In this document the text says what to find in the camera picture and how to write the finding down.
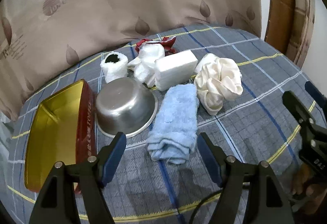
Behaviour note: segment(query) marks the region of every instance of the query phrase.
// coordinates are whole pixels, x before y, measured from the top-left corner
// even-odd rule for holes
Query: metal bowl
[[[123,77],[101,89],[95,109],[96,123],[104,135],[114,137],[123,132],[128,138],[150,125],[158,110],[158,99],[140,82]]]

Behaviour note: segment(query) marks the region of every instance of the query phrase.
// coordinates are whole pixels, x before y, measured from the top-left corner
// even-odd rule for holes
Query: plaid bedsheet
[[[282,94],[292,90],[311,111],[317,123],[325,125],[321,109],[304,90],[306,75],[284,55],[256,36],[243,30],[221,26],[194,25],[171,30],[150,39],[177,35],[177,51],[192,50],[200,59],[208,52],[238,63],[242,73],[243,94],[235,101],[225,101],[216,116],[202,106],[197,112],[198,133],[206,132],[227,155],[257,164],[267,160],[283,187],[289,190],[291,177],[298,168],[301,139],[299,128],[282,104]],[[118,49],[130,60],[137,53],[136,42]],[[24,185],[24,159],[29,130],[38,104],[54,92],[85,79],[94,92],[105,84],[100,62],[106,53],[84,59],[60,74],[36,92],[23,106],[15,125],[8,167],[7,196],[1,197],[17,223],[28,223],[37,193]],[[165,92],[155,90],[161,103]],[[127,139],[127,148],[114,179],[104,189],[104,197],[116,223],[187,223],[199,200],[217,190],[211,181],[198,150],[184,165],[153,162],[147,152],[149,129]],[[98,151],[111,142],[95,128]],[[218,197],[203,205],[194,223],[208,223]],[[247,193],[243,192],[238,217],[242,223]],[[83,200],[77,197],[81,223],[88,223]]]

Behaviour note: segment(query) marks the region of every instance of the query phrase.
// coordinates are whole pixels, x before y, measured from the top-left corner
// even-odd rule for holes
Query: black cable
[[[249,186],[248,183],[244,183],[244,184],[243,184],[243,190],[248,190],[249,187],[250,187],[250,186]],[[192,215],[191,215],[191,217],[190,217],[190,220],[189,220],[188,224],[193,224],[193,221],[194,221],[194,218],[195,218],[197,212],[199,211],[200,207],[201,207],[201,206],[202,206],[206,201],[208,201],[210,198],[212,198],[212,197],[214,197],[214,196],[220,194],[222,191],[223,191],[223,189],[220,189],[220,190],[218,190],[218,191],[214,191],[214,192],[212,192],[211,194],[209,194],[208,196],[206,196],[205,198],[203,198],[203,199],[199,202],[199,204],[195,207],[195,209],[193,210],[193,213],[192,213]]]

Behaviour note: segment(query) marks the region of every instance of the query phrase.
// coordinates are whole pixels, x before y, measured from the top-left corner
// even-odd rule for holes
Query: folded towel
[[[147,139],[152,160],[182,164],[197,141],[197,90],[193,84],[171,87],[163,99]]]

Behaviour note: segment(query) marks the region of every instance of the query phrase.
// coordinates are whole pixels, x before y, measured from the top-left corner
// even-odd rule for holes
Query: white sponge block
[[[164,91],[186,82],[197,66],[197,58],[191,50],[182,51],[156,60],[155,85]]]

